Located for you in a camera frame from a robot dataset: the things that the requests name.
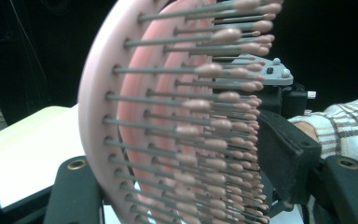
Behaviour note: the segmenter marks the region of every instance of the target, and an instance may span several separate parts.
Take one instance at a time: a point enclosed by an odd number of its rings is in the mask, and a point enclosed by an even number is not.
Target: shirt sleeve
[[[315,129],[322,146],[322,158],[342,155],[358,160],[358,100],[331,105],[324,112],[289,121],[306,122]]]

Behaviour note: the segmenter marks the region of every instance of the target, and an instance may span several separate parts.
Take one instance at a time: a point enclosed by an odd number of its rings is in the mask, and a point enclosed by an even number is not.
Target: pink hairbrush
[[[248,71],[262,64],[212,56],[267,54],[273,36],[261,33],[282,2],[167,2],[117,1],[94,41],[78,98],[89,165],[122,223],[267,223],[261,102],[229,91],[261,90]]]

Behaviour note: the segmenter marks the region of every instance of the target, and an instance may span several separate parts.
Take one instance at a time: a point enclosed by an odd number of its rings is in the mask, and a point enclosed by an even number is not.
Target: plaid shirt
[[[358,100],[331,105],[324,112],[289,121],[306,122],[314,127],[322,146],[322,158],[338,154],[358,160]]]

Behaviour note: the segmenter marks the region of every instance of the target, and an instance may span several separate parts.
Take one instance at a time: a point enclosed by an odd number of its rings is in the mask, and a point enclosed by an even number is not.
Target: white table
[[[84,155],[77,106],[47,107],[0,132],[0,204],[6,207],[54,184],[59,166]],[[118,223],[105,207],[107,223]],[[271,224],[302,224],[297,210],[280,213]]]

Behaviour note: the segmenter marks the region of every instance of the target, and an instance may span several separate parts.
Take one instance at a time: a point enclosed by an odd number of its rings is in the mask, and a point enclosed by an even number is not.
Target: hairbrush bristle
[[[250,93],[265,63],[243,54],[269,53],[261,34],[281,3],[117,1],[86,62],[79,123],[122,223],[269,222]]]

